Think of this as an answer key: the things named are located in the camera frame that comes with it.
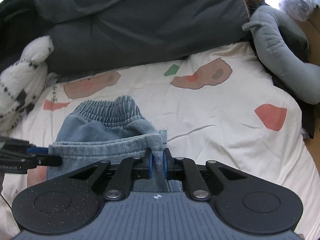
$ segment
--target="green patch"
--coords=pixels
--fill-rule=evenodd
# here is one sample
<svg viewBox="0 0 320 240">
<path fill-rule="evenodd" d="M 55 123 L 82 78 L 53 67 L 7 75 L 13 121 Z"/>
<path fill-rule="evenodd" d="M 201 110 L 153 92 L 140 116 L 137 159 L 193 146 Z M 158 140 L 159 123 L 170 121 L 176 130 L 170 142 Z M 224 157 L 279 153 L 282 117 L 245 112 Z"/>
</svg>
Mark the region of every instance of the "green patch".
<svg viewBox="0 0 320 240">
<path fill-rule="evenodd" d="M 180 66 L 173 64 L 165 73 L 164 76 L 171 76 L 171 75 L 175 75 L 178 71 L 178 69 L 180 68 Z"/>
</svg>

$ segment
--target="white plush toy with black spots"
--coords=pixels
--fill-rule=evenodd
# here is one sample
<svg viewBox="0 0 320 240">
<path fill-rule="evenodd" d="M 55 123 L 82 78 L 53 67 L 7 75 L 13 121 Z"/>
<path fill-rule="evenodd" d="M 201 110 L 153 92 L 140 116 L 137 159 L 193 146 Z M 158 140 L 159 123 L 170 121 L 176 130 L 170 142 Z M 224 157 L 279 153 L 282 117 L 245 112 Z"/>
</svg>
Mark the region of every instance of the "white plush toy with black spots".
<svg viewBox="0 0 320 240">
<path fill-rule="evenodd" d="M 53 51 L 50 36 L 30 42 L 20 60 L 0 75 L 0 132 L 12 130 L 38 101 L 44 87 L 47 57 Z"/>
</svg>

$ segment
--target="gray oval spot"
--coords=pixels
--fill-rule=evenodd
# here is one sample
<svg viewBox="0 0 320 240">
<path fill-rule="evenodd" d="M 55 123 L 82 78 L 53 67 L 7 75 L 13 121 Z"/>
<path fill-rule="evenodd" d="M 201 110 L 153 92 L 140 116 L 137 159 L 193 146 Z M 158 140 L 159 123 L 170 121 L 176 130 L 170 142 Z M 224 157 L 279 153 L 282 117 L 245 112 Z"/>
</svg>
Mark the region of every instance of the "gray oval spot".
<svg viewBox="0 0 320 240">
<path fill-rule="evenodd" d="M 212 78 L 213 79 L 218 79 L 220 77 L 222 77 L 223 75 L 223 69 L 222 68 L 219 68 L 213 75 L 212 75 Z"/>
</svg>

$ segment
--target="bed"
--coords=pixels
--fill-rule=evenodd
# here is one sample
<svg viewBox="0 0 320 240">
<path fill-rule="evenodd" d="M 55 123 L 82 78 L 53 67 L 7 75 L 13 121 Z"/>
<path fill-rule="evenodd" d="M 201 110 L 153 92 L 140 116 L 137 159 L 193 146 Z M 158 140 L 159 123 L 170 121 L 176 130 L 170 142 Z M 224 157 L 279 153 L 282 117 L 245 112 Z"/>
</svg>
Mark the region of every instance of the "bed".
<svg viewBox="0 0 320 240">
<path fill-rule="evenodd" d="M 296 233 L 319 238 L 320 177 L 302 139 L 301 111 L 289 94 L 273 86 L 249 43 L 48 87 L 12 136 L 47 147 L 81 102 L 120 95 L 131 95 L 157 129 L 168 129 L 173 156 L 198 164 L 214 159 L 293 190 L 304 205 Z M 30 185 L 43 179 L 42 167 L 30 170 Z M 3 195 L 11 204 L 26 186 L 26 176 L 7 175 Z M 8 207 L 1 209 L 1 221 L 15 235 Z"/>
</svg>

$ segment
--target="folded denim garment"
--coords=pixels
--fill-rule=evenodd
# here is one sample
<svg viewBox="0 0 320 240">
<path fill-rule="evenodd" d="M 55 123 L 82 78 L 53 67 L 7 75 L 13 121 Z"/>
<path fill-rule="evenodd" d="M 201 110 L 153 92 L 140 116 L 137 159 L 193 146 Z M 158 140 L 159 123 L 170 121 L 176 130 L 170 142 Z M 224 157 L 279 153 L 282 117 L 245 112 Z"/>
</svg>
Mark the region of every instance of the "folded denim garment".
<svg viewBox="0 0 320 240">
<path fill-rule="evenodd" d="M 164 178 L 163 150 L 167 145 L 166 130 L 155 130 L 140 113 L 130 96 L 115 101 L 85 101 L 68 115 L 49 154 L 62 157 L 60 167 L 48 167 L 47 179 L 108 159 L 119 164 L 124 158 L 144 156 L 151 148 L 152 179 L 135 181 L 135 191 L 181 191 L 180 181 Z"/>
</svg>

